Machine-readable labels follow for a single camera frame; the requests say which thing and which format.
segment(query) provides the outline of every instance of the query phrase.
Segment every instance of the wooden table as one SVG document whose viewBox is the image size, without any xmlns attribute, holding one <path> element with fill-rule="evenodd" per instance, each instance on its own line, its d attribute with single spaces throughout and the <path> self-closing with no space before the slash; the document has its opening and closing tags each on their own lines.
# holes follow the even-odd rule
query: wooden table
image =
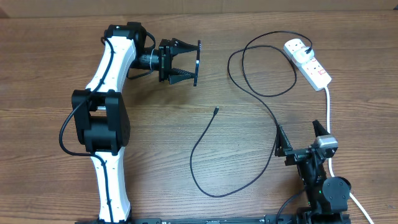
<svg viewBox="0 0 398 224">
<path fill-rule="evenodd" d="M 173 37 L 203 43 L 197 87 L 191 80 L 159 83 L 157 73 L 124 85 L 132 128 L 124 170 L 135 217 L 257 217 L 276 213 L 302 188 L 296 167 L 286 167 L 278 157 L 252 186 L 219 199 L 203 195 L 189 169 L 192 147 L 219 105 L 193 158 L 199 183 L 222 194 L 260 173 L 275 126 L 265 107 L 232 84 L 226 63 L 232 52 L 260 34 L 294 30 L 312 39 L 317 59 L 333 77 L 332 133 L 339 140 L 335 174 L 351 182 L 352 193 L 376 223 L 396 223 L 396 11 L 0 20 L 0 223 L 73 223 L 97 217 L 93 165 L 88 158 L 62 152 L 58 132 L 72 109 L 72 91 L 84 89 L 97 69 L 103 31 L 127 21 L 142 22 L 157 43 Z M 257 43 L 282 48 L 293 38 L 277 34 Z M 194 61 L 192 53 L 177 56 L 174 65 L 193 70 Z M 232 59 L 231 72 L 248 88 L 240 61 L 240 55 Z M 245 67 L 263 94 L 280 92 L 294 80 L 286 59 L 272 49 L 247 52 Z M 314 91 L 300 73 L 291 91 L 264 101 L 294 148 L 313 141 L 312 120 L 325 124 L 325 92 Z M 84 151 L 73 122 L 64 140 L 67 148 Z M 303 196 L 285 212 L 305 204 Z M 348 213 L 353 223 L 366 223 L 352 200 Z"/>
</svg>

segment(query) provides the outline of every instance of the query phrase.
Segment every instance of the extension cord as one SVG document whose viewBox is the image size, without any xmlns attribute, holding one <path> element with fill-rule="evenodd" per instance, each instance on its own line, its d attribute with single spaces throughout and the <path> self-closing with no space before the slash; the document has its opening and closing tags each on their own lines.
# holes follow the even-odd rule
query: extension cord
<svg viewBox="0 0 398 224">
<path fill-rule="evenodd" d="M 318 60 L 314 57 L 315 53 L 311 49 L 309 53 L 307 50 L 309 47 L 306 47 L 300 39 L 292 39 L 284 45 L 284 50 L 286 54 L 292 59 L 293 63 L 297 66 L 300 72 L 304 75 L 307 81 L 311 84 L 315 91 L 319 91 L 325 89 L 326 92 L 326 128 L 329 133 L 330 130 L 330 93 L 328 89 L 328 84 L 331 82 L 331 77 L 326 72 L 326 70 L 322 67 L 322 65 L 318 62 Z M 333 167 L 331 163 L 331 158 L 328 159 L 328 167 L 329 173 L 332 177 L 335 176 L 333 173 Z M 359 207 L 359 209 L 363 212 L 366 219 L 370 224 L 374 224 L 371 217 L 362 207 L 360 202 L 354 197 L 352 193 L 349 193 L 349 196 L 355 204 Z"/>
</svg>

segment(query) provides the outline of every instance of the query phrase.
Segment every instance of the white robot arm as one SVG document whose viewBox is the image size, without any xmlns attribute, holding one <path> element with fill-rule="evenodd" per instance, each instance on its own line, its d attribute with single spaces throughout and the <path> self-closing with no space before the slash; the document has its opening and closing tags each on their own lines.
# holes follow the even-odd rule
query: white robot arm
<svg viewBox="0 0 398 224">
<path fill-rule="evenodd" d="M 147 35 L 154 44 L 145 48 Z M 156 50 L 155 39 L 138 22 L 128 22 L 126 26 L 110 25 L 103 38 L 105 50 L 94 78 L 85 90 L 75 90 L 72 95 L 73 111 L 70 116 L 74 116 L 79 142 L 86 146 L 89 154 L 68 151 L 62 143 L 63 131 L 60 133 L 60 145 L 71 155 L 91 156 L 101 200 L 95 223 L 131 223 L 131 205 L 127 198 L 123 168 L 124 150 L 130 137 L 129 118 L 121 95 L 124 81 L 129 78 L 130 68 L 138 68 L 158 70 L 160 82 L 168 80 L 174 84 L 193 78 L 196 86 L 200 41 L 198 46 L 194 46 L 177 39 L 163 39 L 159 50 Z M 197 51 L 195 73 L 172 68 L 174 56 L 194 50 Z M 90 115 L 90 111 L 96 110 L 106 110 L 106 116 Z"/>
</svg>

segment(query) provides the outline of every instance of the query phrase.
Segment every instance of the power strip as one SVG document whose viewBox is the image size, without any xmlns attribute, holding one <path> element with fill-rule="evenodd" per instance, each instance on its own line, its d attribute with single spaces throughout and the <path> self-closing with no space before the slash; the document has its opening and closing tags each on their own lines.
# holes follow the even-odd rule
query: power strip
<svg viewBox="0 0 398 224">
<path fill-rule="evenodd" d="M 300 39 L 293 39 L 284 45 L 284 50 L 293 63 L 301 71 L 311 86 L 316 90 L 322 90 L 331 82 L 331 77 L 314 57 L 314 52 L 306 53 L 306 47 Z"/>
</svg>

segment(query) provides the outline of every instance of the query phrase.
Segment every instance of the cable tip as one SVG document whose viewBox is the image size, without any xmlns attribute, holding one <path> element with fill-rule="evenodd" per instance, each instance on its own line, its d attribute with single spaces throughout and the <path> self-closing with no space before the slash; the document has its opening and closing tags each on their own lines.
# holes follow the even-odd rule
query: cable tip
<svg viewBox="0 0 398 224">
<path fill-rule="evenodd" d="M 220 109 L 219 106 L 216 106 L 216 108 L 214 109 L 214 115 L 216 115 L 218 113 L 218 110 Z"/>
</svg>

